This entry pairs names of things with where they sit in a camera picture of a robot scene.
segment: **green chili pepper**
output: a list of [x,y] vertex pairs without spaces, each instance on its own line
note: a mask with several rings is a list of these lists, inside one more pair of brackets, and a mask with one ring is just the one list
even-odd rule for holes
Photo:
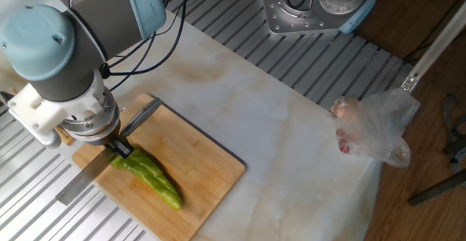
[[135,149],[127,159],[120,156],[113,158],[111,166],[126,169],[135,177],[152,188],[174,210],[180,210],[182,201],[172,184],[164,177],[163,172],[141,150]]

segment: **wooden cutting board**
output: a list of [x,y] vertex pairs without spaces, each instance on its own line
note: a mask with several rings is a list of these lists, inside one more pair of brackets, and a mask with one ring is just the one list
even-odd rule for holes
[[[122,127],[153,98],[139,95],[121,114]],[[190,240],[245,172],[228,150],[167,106],[160,106],[128,140],[154,155],[177,188],[183,207],[174,211],[126,170],[108,166],[95,182],[115,203],[162,241]],[[102,146],[84,145],[73,161],[85,167]]]

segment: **white marble surface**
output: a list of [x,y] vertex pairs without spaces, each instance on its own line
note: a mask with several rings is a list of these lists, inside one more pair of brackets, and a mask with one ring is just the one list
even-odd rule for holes
[[[165,56],[177,29],[156,38],[141,69]],[[142,53],[112,71],[129,70]],[[194,240],[363,239],[380,163],[340,153],[323,108],[187,24],[168,62],[131,77],[114,95],[126,106],[141,92],[161,97],[248,164]],[[61,153],[71,160],[79,147]]]

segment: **meat in plastic bag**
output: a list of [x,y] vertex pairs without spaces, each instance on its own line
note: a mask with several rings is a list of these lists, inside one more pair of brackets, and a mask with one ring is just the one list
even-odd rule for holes
[[361,101],[340,97],[331,109],[340,151],[408,167],[411,151],[401,136],[419,107],[420,103],[401,88]]

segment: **blue bracket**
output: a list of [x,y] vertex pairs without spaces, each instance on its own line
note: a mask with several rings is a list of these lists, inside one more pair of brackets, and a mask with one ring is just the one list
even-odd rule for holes
[[342,33],[351,33],[353,32],[358,25],[363,22],[369,12],[372,10],[374,5],[376,4],[376,0],[366,0],[364,4],[359,8],[358,11],[354,13],[354,15],[344,23],[338,30]]
[[162,0],[130,0],[142,39],[161,28],[166,19]]

